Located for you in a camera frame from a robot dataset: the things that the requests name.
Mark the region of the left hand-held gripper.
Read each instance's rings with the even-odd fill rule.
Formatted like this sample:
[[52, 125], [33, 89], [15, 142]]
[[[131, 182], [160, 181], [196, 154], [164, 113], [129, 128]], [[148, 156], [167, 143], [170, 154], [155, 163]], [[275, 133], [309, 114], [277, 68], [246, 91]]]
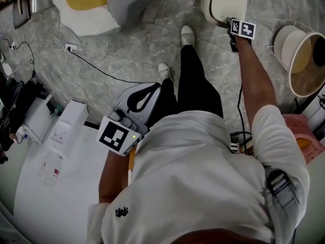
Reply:
[[96, 137], [96, 142], [110, 151], [126, 156], [148, 133], [147, 126], [161, 85], [146, 82], [127, 88], [120, 95], [111, 114], [104, 116]]

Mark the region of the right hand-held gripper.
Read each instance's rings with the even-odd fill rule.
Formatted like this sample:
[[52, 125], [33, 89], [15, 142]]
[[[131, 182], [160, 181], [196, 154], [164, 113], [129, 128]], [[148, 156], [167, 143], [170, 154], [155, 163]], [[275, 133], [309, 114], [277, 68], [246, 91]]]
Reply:
[[228, 25], [227, 34], [230, 38], [232, 52], [238, 53], [235, 37], [246, 39], [251, 45], [252, 40], [255, 39], [256, 24], [229, 17], [226, 18], [226, 23]]

